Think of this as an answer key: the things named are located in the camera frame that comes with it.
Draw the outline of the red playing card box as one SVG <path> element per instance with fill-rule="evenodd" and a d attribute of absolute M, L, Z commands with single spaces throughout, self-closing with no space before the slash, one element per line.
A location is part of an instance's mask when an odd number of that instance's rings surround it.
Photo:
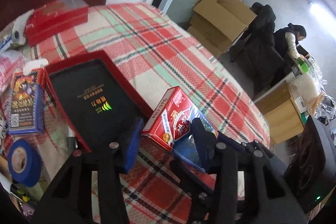
<path fill-rule="evenodd" d="M 191 131 L 195 118 L 201 120 L 206 131 L 218 136 L 216 129 L 181 87 L 169 88 L 147 121 L 142 135 L 204 173 Z"/>

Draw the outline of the red box with black insert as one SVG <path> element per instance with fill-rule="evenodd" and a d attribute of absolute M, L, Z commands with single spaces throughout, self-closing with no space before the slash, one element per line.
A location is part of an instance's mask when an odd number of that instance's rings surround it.
<path fill-rule="evenodd" d="M 98 152 L 127 132 L 135 118 L 153 110 L 108 54 L 95 51 L 46 66 L 57 107 L 89 152 Z"/>

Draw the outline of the wooden desk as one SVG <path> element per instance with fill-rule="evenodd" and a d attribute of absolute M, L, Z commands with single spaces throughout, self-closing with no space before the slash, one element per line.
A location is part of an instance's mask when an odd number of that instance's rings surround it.
<path fill-rule="evenodd" d="M 284 143 L 303 132 L 301 114 L 287 82 L 281 83 L 255 105 L 268 122 L 270 139 L 274 144 Z"/>

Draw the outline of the plaid red blanket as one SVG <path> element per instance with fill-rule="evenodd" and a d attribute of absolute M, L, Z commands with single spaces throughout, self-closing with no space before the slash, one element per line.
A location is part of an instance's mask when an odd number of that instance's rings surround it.
<path fill-rule="evenodd" d="M 250 96 L 200 42 L 145 3 L 91 7 L 88 22 L 24 46 L 29 60 L 55 63 L 104 50 L 155 108 L 167 89 L 181 87 L 210 123 L 238 142 L 270 143 L 269 126 Z M 185 223 L 191 200 L 169 170 L 171 155 L 143 138 L 129 174 L 121 177 L 131 223 Z"/>

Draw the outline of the blue tape roll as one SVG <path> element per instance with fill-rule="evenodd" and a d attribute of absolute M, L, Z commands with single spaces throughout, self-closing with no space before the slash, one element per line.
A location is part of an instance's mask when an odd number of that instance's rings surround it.
<path fill-rule="evenodd" d="M 42 160 L 25 139 L 13 143 L 8 157 L 9 171 L 15 181 L 29 188 L 38 183 L 42 172 Z"/>

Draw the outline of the blue orange card box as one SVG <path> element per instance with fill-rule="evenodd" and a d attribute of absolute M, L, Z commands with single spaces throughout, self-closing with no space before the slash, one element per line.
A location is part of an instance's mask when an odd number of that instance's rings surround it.
<path fill-rule="evenodd" d="M 15 73 L 10 87 L 9 134 L 21 136 L 44 133 L 44 69 L 33 69 L 27 75 L 23 72 Z"/>

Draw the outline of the cardboard boxes stack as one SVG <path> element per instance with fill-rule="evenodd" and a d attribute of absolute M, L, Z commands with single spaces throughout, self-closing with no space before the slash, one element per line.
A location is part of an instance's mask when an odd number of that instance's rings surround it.
<path fill-rule="evenodd" d="M 240 0 L 201 0 L 193 8 L 187 32 L 217 58 L 255 18 L 256 14 Z"/>

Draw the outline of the person in black vest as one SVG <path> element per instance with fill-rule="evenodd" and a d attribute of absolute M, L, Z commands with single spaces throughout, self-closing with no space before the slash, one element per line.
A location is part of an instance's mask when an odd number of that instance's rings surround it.
<path fill-rule="evenodd" d="M 292 59 L 304 59 L 298 52 L 299 42 L 306 38 L 306 29 L 301 25 L 289 23 L 287 27 L 277 30 L 274 34 L 275 49 L 284 59 L 289 55 Z"/>

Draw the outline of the red gift box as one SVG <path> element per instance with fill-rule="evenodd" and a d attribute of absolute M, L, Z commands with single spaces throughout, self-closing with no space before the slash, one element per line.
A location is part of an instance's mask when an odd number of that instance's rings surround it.
<path fill-rule="evenodd" d="M 57 0 L 34 10 L 26 22 L 29 46 L 88 21 L 89 5 L 83 0 Z"/>

